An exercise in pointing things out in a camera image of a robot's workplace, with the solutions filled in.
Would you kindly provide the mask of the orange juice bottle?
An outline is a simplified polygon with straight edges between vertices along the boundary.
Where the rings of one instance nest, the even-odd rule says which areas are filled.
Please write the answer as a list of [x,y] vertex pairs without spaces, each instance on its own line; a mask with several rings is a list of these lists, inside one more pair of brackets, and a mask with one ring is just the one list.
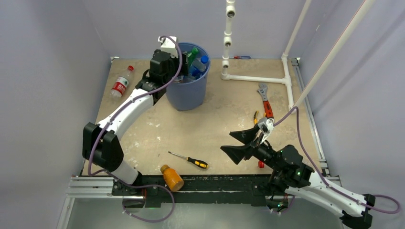
[[184,180],[173,168],[168,165],[163,165],[160,168],[160,171],[163,174],[164,181],[171,191],[177,192],[183,187]]

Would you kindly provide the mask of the small Pepsi bottle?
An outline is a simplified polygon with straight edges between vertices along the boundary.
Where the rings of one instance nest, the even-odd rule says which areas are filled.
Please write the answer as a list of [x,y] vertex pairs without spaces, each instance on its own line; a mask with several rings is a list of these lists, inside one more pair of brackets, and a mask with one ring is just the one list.
[[206,70],[207,63],[209,62],[208,56],[202,56],[199,58],[194,59],[190,68],[189,74],[195,78],[201,76],[201,74]]

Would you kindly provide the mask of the green plastic bottle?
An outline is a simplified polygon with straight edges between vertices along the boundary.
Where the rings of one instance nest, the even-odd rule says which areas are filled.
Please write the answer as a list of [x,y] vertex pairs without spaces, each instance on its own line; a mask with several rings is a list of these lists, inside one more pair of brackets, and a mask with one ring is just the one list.
[[192,47],[191,51],[187,53],[187,63],[189,66],[191,66],[198,54],[199,49],[196,47]]

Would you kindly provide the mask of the red label clear bottle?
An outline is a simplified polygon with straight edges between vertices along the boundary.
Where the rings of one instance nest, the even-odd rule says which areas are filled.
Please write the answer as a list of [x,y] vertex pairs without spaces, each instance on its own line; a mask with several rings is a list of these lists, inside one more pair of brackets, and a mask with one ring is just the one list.
[[122,97],[133,78],[134,67],[129,65],[125,71],[119,74],[110,90],[110,96],[113,98]]

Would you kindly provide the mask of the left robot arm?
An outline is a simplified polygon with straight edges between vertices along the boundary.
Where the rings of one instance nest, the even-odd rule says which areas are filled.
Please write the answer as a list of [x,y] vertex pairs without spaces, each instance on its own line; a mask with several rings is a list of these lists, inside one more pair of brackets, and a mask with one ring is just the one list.
[[112,114],[98,124],[89,122],[83,130],[82,156],[124,183],[130,195],[142,190],[142,174],[124,160],[120,140],[129,127],[165,94],[174,76],[188,72],[187,54],[172,57],[155,50],[149,68],[131,95]]

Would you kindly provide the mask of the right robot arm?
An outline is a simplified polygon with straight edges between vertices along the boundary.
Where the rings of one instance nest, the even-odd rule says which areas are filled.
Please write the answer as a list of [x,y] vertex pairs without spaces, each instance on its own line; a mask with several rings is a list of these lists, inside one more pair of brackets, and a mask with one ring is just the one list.
[[267,138],[274,127],[255,125],[251,129],[230,132],[242,146],[221,146],[230,159],[239,164],[255,157],[273,170],[266,188],[272,194],[286,193],[308,200],[339,217],[351,229],[368,229],[372,225],[370,214],[375,204],[371,194],[357,194],[327,180],[303,162],[303,156],[293,145],[276,151]]

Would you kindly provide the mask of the blue plastic bin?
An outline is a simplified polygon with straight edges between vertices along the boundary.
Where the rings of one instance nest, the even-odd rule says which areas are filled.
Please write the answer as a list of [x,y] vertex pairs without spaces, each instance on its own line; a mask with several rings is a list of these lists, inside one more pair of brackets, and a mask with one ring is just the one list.
[[197,48],[199,53],[196,55],[196,59],[204,59],[205,62],[204,71],[195,76],[194,80],[186,80],[184,83],[172,82],[167,87],[166,96],[171,106],[178,111],[187,111],[204,102],[211,58],[203,47],[195,43],[180,42],[179,47],[183,52],[190,52],[193,48]]

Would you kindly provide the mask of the red cap clear bottle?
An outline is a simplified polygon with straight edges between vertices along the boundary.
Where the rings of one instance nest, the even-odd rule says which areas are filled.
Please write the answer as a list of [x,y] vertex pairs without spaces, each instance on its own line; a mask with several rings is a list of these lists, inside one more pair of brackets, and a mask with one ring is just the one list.
[[264,168],[265,164],[262,161],[258,161],[258,167],[259,168]]

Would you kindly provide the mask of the black yellow screwdriver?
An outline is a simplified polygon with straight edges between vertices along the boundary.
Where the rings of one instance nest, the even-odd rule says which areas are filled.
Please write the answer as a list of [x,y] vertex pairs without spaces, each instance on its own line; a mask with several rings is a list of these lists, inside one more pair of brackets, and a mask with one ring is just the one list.
[[197,166],[197,167],[199,167],[199,168],[202,168],[202,169],[207,169],[207,168],[208,168],[208,163],[206,163],[206,162],[204,162],[204,161],[202,161],[202,160],[194,159],[194,158],[191,158],[191,157],[182,156],[182,155],[176,154],[176,153],[171,152],[171,151],[168,151],[168,153],[171,154],[171,155],[180,157],[180,158],[182,158],[182,159],[185,159],[186,161],[188,161],[188,162],[194,164],[195,166]]

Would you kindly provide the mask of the red blue screwdriver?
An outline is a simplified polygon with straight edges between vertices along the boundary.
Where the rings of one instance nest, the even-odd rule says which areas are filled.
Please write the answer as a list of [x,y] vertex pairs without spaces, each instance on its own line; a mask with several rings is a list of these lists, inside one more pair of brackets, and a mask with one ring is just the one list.
[[250,56],[233,56],[231,59],[236,59],[236,60],[250,60]]

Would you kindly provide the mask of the yellow handled pliers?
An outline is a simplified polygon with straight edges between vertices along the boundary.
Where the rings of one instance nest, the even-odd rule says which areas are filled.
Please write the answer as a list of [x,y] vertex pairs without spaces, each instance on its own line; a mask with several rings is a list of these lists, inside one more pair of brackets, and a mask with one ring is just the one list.
[[258,115],[258,110],[256,110],[254,113],[254,125],[256,125],[258,122],[257,115]]

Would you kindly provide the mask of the red handled adjustable wrench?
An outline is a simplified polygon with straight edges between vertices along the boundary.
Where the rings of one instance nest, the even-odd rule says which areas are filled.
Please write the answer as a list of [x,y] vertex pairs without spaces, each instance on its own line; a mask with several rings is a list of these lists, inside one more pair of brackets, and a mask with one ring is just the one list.
[[274,119],[274,114],[273,114],[270,102],[268,100],[268,97],[267,97],[268,86],[264,83],[260,83],[258,86],[259,86],[259,89],[257,90],[257,92],[260,94],[260,96],[262,98],[262,102],[263,102],[263,106],[264,106],[264,110],[265,110],[265,116],[268,119]]

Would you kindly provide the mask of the white PVC pipe frame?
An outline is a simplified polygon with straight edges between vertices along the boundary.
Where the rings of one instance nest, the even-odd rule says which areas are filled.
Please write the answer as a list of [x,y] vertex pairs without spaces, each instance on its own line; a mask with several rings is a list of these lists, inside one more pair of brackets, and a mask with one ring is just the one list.
[[297,33],[301,28],[301,25],[305,19],[305,16],[310,8],[312,1],[307,0],[305,1],[303,8],[300,12],[298,20],[295,24],[295,27],[291,33],[290,39],[287,43],[287,46],[284,52],[281,55],[281,63],[284,69],[284,77],[283,78],[266,78],[266,77],[253,77],[253,76],[243,76],[243,75],[232,75],[228,73],[228,69],[230,67],[230,54],[229,50],[232,45],[232,22],[235,17],[235,1],[234,0],[227,0],[226,7],[225,7],[225,14],[226,14],[226,22],[225,22],[225,30],[224,30],[224,51],[222,55],[222,72],[221,72],[221,79],[222,80],[238,80],[238,81],[249,81],[249,82],[260,82],[260,83],[278,83],[283,84],[287,90],[287,97],[288,97],[288,108],[291,110],[294,106],[299,106],[301,103],[304,102],[305,98],[314,87],[315,83],[319,80],[319,78],[323,75],[327,67],[331,64],[332,60],[341,50],[342,46],[346,43],[349,39],[353,31],[356,29],[358,24],[367,14],[367,12],[371,9],[374,5],[374,0],[364,0],[362,1],[361,5],[354,13],[346,27],[343,29],[342,33],[333,44],[331,50],[328,52],[324,60],[321,62],[320,66],[314,73],[313,77],[309,81],[309,83],[305,86],[304,90],[298,97],[298,99],[294,100],[293,90],[292,90],[292,80],[291,75],[288,68],[288,54],[291,50],[291,47],[296,39]]

